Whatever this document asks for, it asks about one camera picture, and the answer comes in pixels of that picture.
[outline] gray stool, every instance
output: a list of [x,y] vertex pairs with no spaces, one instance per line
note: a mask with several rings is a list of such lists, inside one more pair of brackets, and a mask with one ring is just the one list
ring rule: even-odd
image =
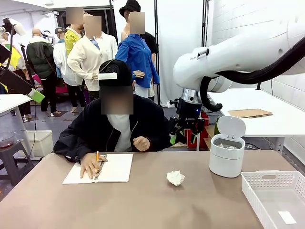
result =
[[[22,150],[25,154],[25,158],[14,158],[14,154],[19,150]],[[14,144],[10,147],[0,149],[0,159],[3,164],[0,165],[0,170],[5,168],[7,171],[7,175],[0,175],[1,180],[10,179],[11,184],[14,186],[19,183],[22,179],[22,175],[26,174],[32,168],[34,168],[34,164],[30,160],[30,157],[27,151],[24,149],[23,145],[20,141],[16,140]],[[26,163],[26,165],[19,170],[17,163]]]

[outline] black t-shirt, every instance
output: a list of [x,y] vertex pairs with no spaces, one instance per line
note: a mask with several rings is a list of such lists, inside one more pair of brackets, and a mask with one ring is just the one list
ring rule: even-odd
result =
[[140,37],[142,37],[142,39],[145,40],[145,42],[146,42],[148,48],[151,50],[152,54],[159,52],[158,45],[157,45],[157,42],[156,42],[156,39],[154,38],[154,36],[152,36],[148,32],[145,32],[145,34],[140,34]]

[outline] gray cap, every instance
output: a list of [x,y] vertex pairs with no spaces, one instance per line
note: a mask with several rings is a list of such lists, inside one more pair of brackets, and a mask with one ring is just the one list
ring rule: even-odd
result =
[[65,33],[65,29],[63,27],[58,27],[55,29],[55,34],[58,34],[58,33]]

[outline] perforated basket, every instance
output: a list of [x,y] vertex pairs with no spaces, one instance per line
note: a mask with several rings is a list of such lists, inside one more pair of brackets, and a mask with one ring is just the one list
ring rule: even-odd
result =
[[241,175],[242,191],[264,229],[305,229],[305,177],[300,172]]

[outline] white trash can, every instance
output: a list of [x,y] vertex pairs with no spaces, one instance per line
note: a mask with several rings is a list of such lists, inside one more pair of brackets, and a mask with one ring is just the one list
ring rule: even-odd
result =
[[223,116],[217,127],[220,134],[211,140],[210,170],[222,177],[237,177],[243,166],[245,142],[241,137],[245,134],[246,125],[239,118]]
[[[28,135],[31,148],[33,147],[35,136],[35,145],[33,147],[32,154],[35,156],[46,156],[53,152],[53,139],[51,130],[36,130],[35,135],[34,131],[31,130],[27,130],[26,133]],[[24,140],[20,141],[26,149]]]

